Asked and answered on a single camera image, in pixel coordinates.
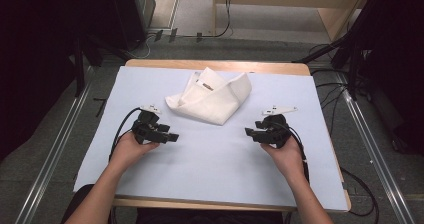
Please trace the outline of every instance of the black equipment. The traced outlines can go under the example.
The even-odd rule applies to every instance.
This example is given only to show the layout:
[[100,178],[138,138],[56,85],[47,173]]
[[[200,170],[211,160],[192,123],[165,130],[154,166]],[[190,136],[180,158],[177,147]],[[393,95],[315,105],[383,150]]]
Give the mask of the black equipment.
[[251,136],[253,141],[266,144],[276,144],[277,148],[281,148],[287,139],[292,135],[286,118],[283,115],[267,116],[262,122],[255,122],[256,128],[265,129],[265,131],[254,131],[245,128],[246,135]]
[[135,139],[138,143],[143,144],[145,140],[157,143],[177,141],[179,135],[168,133],[170,127],[158,124],[158,120],[159,117],[155,113],[143,110],[141,111],[131,128],[131,131],[134,133]]

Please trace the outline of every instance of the person's left hand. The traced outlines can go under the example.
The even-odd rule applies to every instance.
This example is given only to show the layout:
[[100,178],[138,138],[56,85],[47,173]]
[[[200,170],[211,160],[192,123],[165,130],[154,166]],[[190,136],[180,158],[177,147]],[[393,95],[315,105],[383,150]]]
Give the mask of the person's left hand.
[[127,168],[134,165],[145,153],[158,146],[159,143],[153,142],[140,145],[135,140],[134,133],[125,133],[116,144],[109,165],[123,173]]

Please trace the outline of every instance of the white bracket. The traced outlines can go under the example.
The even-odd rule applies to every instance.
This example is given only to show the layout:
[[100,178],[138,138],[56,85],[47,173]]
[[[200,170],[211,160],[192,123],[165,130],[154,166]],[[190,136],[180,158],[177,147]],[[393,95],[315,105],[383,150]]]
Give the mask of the white bracket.
[[149,112],[154,112],[154,113],[157,113],[157,114],[161,114],[160,109],[155,107],[155,105],[141,106],[140,109],[145,110],[145,111],[149,111]]
[[297,107],[277,107],[272,106],[271,109],[262,111],[262,115],[269,116],[269,115],[278,115],[283,114],[287,112],[294,112],[297,111]]

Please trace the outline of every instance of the white sheet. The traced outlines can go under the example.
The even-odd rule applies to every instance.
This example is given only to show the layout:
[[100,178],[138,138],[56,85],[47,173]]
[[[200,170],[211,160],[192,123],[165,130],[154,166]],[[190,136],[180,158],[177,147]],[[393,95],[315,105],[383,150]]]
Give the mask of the white sheet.
[[[165,97],[184,89],[195,70],[121,67],[102,120],[78,173],[74,191],[94,183],[107,165],[114,135],[135,107],[155,104],[158,123],[179,134],[149,152],[121,179],[116,194],[273,206],[296,206],[271,158],[244,128],[262,121],[273,105],[297,107],[285,114],[300,135],[308,158],[311,187],[327,210],[348,210],[335,154],[309,76],[249,73],[252,92],[225,123],[217,126],[172,112]],[[239,73],[219,72],[226,78]],[[137,118],[134,113],[123,128]]]

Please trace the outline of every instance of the hand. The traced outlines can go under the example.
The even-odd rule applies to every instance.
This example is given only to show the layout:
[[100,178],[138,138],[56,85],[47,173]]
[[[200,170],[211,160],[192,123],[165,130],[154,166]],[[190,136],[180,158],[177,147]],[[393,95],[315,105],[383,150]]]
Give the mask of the hand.
[[159,143],[153,142],[140,145],[135,140],[134,133],[125,133],[116,144],[109,166],[113,166],[123,173],[128,167],[134,165],[144,154],[158,146]]
[[292,136],[280,149],[264,143],[261,144],[261,147],[272,157],[278,170],[286,177],[287,181],[297,178],[299,175],[304,176],[301,152]]

